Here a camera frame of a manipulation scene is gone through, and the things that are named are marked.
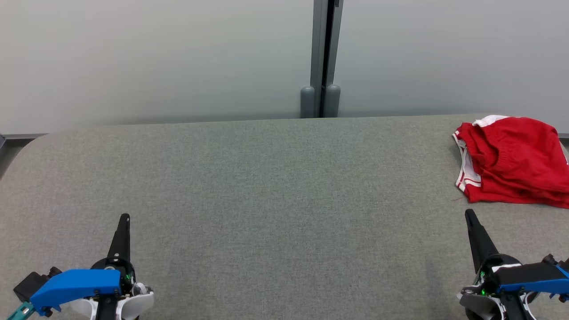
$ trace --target white partition panel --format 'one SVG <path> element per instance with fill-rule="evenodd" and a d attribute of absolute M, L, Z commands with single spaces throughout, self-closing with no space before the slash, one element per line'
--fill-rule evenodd
<path fill-rule="evenodd" d="M 0 4 L 0 133 L 298 118 L 313 2 Z"/>
<path fill-rule="evenodd" d="M 339 116 L 507 113 L 569 133 L 569 2 L 345 0 Z"/>

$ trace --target gray fabric surface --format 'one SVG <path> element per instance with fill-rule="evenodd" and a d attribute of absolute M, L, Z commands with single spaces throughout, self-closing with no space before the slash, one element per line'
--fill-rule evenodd
<path fill-rule="evenodd" d="M 50 134 L 0 180 L 0 315 L 31 271 L 104 257 L 121 213 L 145 319 L 466 319 L 472 207 L 498 250 L 569 257 L 568 211 L 468 204 L 474 116 L 111 126 Z M 533 312 L 561 319 L 541 297 Z M 53 319 L 80 319 L 71 310 Z"/>

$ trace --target teal plastic part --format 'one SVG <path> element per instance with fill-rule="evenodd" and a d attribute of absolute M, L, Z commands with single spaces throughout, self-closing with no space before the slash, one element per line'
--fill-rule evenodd
<path fill-rule="evenodd" d="M 35 312 L 34 306 L 29 302 L 24 302 L 22 305 L 8 317 L 8 320 L 26 320 L 31 317 Z"/>

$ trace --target floor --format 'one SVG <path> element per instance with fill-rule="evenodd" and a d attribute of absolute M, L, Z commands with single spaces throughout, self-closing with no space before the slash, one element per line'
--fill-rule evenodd
<path fill-rule="evenodd" d="M 30 141 L 32 141 L 32 139 L 6 140 L 4 145 L 0 148 L 0 179 L 2 179 L 2 176 L 18 152 L 30 143 Z M 561 143 L 569 150 L 569 139 L 563 139 Z"/>

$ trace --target red and white fabric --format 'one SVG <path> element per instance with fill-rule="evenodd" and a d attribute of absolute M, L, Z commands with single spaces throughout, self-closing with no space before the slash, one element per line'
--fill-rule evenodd
<path fill-rule="evenodd" d="M 569 209 L 569 164 L 557 131 L 541 121 L 491 115 L 452 135 L 470 202 L 545 203 Z"/>

